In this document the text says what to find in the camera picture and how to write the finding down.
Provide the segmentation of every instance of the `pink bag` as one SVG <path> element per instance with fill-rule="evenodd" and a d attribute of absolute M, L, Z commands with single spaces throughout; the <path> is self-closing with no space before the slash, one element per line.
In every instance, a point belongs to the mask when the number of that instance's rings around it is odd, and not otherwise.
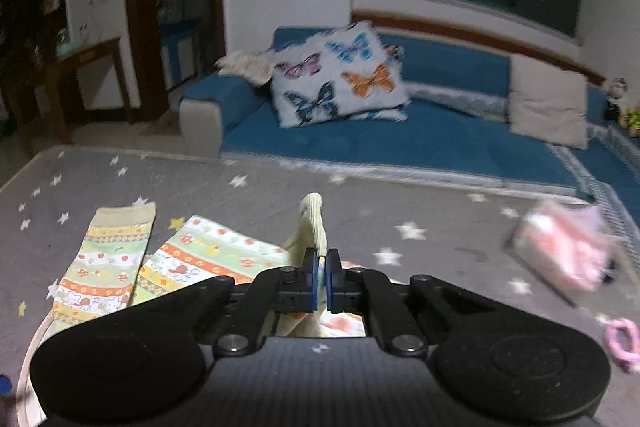
<path fill-rule="evenodd" d="M 514 237 L 514 253 L 574 304 L 600 287 L 616 248 L 598 206 L 572 210 L 554 200 L 535 206 Z"/>

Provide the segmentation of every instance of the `wooden table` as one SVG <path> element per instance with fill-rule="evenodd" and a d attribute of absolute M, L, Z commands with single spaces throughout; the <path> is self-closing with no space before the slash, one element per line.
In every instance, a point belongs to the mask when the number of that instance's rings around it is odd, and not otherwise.
<path fill-rule="evenodd" d="M 71 133 L 66 125 L 65 114 L 60 102 L 60 92 L 58 84 L 60 80 L 70 73 L 77 73 L 80 68 L 95 62 L 103 57 L 113 57 L 113 63 L 116 70 L 116 78 L 118 79 L 118 88 L 124 102 L 124 110 L 127 115 L 129 124 L 133 123 L 131 112 L 131 103 L 129 100 L 129 92 L 122 68 L 122 58 L 120 57 L 120 38 L 111 39 L 109 41 L 99 42 L 90 46 L 85 46 L 74 50 L 73 52 L 63 55 L 56 60 L 45 64 L 41 70 L 25 71 L 18 76 L 10 85 L 6 94 L 6 101 L 11 112 L 14 114 L 18 125 L 18 133 L 20 142 L 29 158 L 34 156 L 33 144 L 30 136 L 30 129 L 25 121 L 24 115 L 18 103 L 18 97 L 25 89 L 35 89 L 44 86 L 47 99 L 49 100 L 50 115 L 54 122 L 56 131 L 63 144 L 71 144 Z"/>

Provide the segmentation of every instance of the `blue cushion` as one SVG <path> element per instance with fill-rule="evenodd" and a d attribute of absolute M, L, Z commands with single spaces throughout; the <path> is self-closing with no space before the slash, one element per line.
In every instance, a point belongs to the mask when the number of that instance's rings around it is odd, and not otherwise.
<path fill-rule="evenodd" d="M 631 171 L 596 139 L 590 140 L 587 150 L 573 152 L 597 180 L 613 187 L 629 214 L 640 223 L 640 186 Z"/>
<path fill-rule="evenodd" d="M 604 110 L 607 107 L 607 93 L 599 87 L 587 85 L 587 121 L 597 125 L 606 125 Z"/>
<path fill-rule="evenodd" d="M 505 179 L 577 187 L 574 177 L 546 143 L 513 134 L 507 124 L 496 121 L 476 118 L 474 126 Z"/>
<path fill-rule="evenodd" d="M 289 44 L 302 44 L 311 35 L 325 32 L 329 29 L 331 28 L 289 28 L 284 26 L 274 31 L 272 47 L 279 50 Z"/>
<path fill-rule="evenodd" d="M 404 47 L 404 74 L 407 82 L 455 87 L 495 96 L 509 94 L 508 57 L 395 35 L 380 35 L 384 44 Z"/>
<path fill-rule="evenodd" d="M 225 137 L 224 151 L 334 162 L 422 167 L 575 187 L 541 142 L 430 102 L 415 100 L 405 122 L 332 121 L 280 129 L 264 104 Z"/>
<path fill-rule="evenodd" d="M 226 135 L 264 104 L 267 93 L 239 76 L 214 73 L 185 90 L 182 99 L 218 102 Z"/>

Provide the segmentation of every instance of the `stuffed toy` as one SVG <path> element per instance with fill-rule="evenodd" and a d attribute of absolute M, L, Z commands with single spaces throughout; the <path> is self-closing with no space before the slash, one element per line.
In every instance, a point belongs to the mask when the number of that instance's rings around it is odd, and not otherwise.
<path fill-rule="evenodd" d="M 626 125 L 629 127 L 629 136 L 631 138 L 640 136 L 640 107 L 629 111 L 626 117 Z"/>
<path fill-rule="evenodd" d="M 607 108 L 604 112 L 605 120 L 620 121 L 620 117 L 624 116 L 630 109 L 629 107 L 626 107 L 625 95 L 627 94 L 627 91 L 628 85 L 624 78 L 613 79 L 609 86 Z"/>

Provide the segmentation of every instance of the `blue sofa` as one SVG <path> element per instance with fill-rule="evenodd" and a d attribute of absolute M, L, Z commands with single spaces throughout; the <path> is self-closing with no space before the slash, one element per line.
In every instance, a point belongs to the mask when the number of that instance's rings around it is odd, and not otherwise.
<path fill-rule="evenodd" d="M 324 29 L 279 28 L 273 47 L 302 42 Z M 384 43 L 404 46 L 407 82 L 500 99 L 508 95 L 508 56 L 420 38 L 385 34 L 381 38 Z M 605 93 L 590 86 L 588 121 L 598 132 L 586 151 L 511 134 L 503 121 L 477 118 L 415 98 L 405 122 L 332 121 L 281 129 L 268 90 L 256 90 L 241 78 L 213 74 L 185 92 L 180 124 L 188 152 L 195 155 L 217 156 L 220 152 L 228 159 L 289 167 L 347 173 L 359 169 L 377 177 L 582 197 L 590 197 L 586 193 L 594 192 L 593 184 L 600 180 L 613 187 L 638 222 L 638 180 L 597 139 L 607 132 L 602 120 L 605 104 Z"/>

